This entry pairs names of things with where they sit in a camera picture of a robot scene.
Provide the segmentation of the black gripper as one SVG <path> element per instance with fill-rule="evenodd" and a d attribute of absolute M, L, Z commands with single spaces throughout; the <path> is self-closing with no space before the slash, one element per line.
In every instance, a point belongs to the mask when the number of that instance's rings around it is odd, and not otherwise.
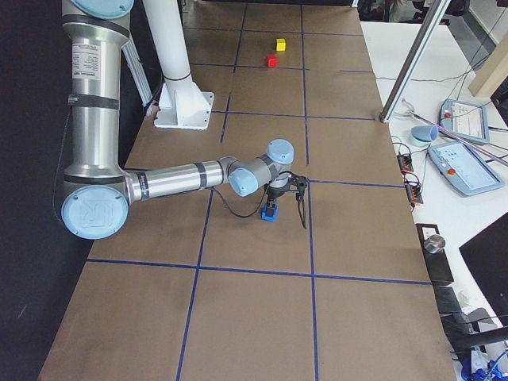
<path fill-rule="evenodd" d="M 266 191 L 267 195 L 267 204 L 265 206 L 265 214 L 271 215 L 271 206 L 272 207 L 272 215 L 276 214 L 277 210 L 277 199 L 284 195 L 287 188 L 287 182 L 286 181 L 274 181 L 273 183 L 267 184 L 264 186 L 264 190 Z"/>

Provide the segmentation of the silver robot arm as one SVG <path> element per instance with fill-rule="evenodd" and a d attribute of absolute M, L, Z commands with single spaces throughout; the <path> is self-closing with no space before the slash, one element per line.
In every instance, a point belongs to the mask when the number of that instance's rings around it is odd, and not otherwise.
<path fill-rule="evenodd" d="M 233 157 L 150 171 L 128 172 L 118 163 L 122 49 L 130 42 L 131 1 L 65 1 L 63 29 L 71 38 L 73 160 L 64 171 L 61 216 L 78 237 L 115 234 L 134 202 L 229 184 L 240 196 L 264 190 L 273 216 L 276 200 L 295 185 L 294 149 L 284 139 L 244 162 Z M 214 97 L 191 76 L 179 10 L 174 1 L 146 1 L 144 11 L 162 69 L 163 128 L 205 129 Z"/>

